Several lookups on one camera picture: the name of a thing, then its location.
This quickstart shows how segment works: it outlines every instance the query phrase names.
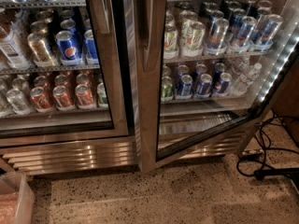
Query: terrazzo floor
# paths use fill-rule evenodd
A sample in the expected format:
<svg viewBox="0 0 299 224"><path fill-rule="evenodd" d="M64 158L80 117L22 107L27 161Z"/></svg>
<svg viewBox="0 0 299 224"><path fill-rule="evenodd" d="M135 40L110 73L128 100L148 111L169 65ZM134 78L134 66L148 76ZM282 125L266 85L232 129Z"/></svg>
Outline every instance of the terrazzo floor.
<svg viewBox="0 0 299 224"><path fill-rule="evenodd" d="M273 147L299 150L283 128L265 131ZM277 168L299 167L291 153L271 151L268 160ZM36 195L33 223L299 223L299 193L289 179L247 178L236 162L227 155L175 161L149 174L129 166L36 176L29 182ZM256 168L242 165L248 173Z"/></svg>

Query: glass door refrigerator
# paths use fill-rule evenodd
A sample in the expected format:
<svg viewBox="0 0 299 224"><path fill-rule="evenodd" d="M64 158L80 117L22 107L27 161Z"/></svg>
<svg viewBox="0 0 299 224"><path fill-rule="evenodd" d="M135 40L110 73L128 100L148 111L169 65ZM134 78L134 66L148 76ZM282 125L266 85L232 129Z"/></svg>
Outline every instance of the glass door refrigerator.
<svg viewBox="0 0 299 224"><path fill-rule="evenodd" d="M135 163L114 15L112 0L0 1L2 169Z"/></svg>
<svg viewBox="0 0 299 224"><path fill-rule="evenodd" d="M124 0L139 166L240 154L298 74L299 0Z"/></svg>

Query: tangled cord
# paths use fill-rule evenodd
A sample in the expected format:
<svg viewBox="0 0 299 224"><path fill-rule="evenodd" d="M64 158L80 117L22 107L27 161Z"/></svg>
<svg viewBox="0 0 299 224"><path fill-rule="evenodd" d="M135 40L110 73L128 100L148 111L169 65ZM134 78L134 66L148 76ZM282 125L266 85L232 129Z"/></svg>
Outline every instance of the tangled cord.
<svg viewBox="0 0 299 224"><path fill-rule="evenodd" d="M282 125L282 119L283 118L288 118L288 119L292 119L292 122L297 120L299 121L299 118L294 118L294 117L289 117L289 116L278 116L274 113L274 111L272 111L272 118L267 119L266 121L262 122L262 125L259 129L259 136L258 137L256 134L254 135L255 140L258 142L259 146L261 147L261 149L263 150L263 159L260 161L258 159L254 159L252 157L242 157L236 164L236 170L242 174L243 176L246 177L253 177L255 176L254 172L252 174L246 174L244 173L241 169L240 169L240 164L244 161L249 161L249 162L256 162L261 164L261 166L256 170L256 171L261 171L263 170L265 167L269 168L269 169L276 169L275 167L269 165L266 163L267 161L267 151L273 151L273 150L280 150L280 151L286 151L286 152L291 152L294 154L298 154L298 151L292 150L292 149L287 149L287 148L283 148L283 147L271 147L272 146L272 140L269 137L269 135L264 131L264 127L267 125L274 125L274 126L283 126ZM276 124L276 123L272 123L274 120L279 119L281 124Z"/></svg>

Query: refrigerator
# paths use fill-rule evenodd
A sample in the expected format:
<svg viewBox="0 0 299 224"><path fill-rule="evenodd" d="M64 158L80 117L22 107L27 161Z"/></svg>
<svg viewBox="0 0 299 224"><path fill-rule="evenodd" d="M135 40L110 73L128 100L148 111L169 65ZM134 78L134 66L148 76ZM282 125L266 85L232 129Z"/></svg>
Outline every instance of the refrigerator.
<svg viewBox="0 0 299 224"><path fill-rule="evenodd" d="M0 0L1 169L40 175L136 163L120 5Z"/></svg>
<svg viewBox="0 0 299 224"><path fill-rule="evenodd" d="M298 1L123 0L143 172L242 155L298 75Z"/></svg>

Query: glass door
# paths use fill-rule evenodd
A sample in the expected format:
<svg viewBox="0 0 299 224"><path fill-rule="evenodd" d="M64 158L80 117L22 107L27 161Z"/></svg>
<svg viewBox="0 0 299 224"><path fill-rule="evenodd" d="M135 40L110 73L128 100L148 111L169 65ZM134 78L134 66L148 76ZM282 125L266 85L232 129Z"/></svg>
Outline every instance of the glass door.
<svg viewBox="0 0 299 224"><path fill-rule="evenodd" d="M149 72L136 68L139 95L150 99L138 98L145 171L260 116L297 43L297 3L163 0L157 5L164 10L161 53ZM137 36L138 66L142 35Z"/></svg>
<svg viewBox="0 0 299 224"><path fill-rule="evenodd" d="M0 146L127 135L111 0L0 8Z"/></svg>

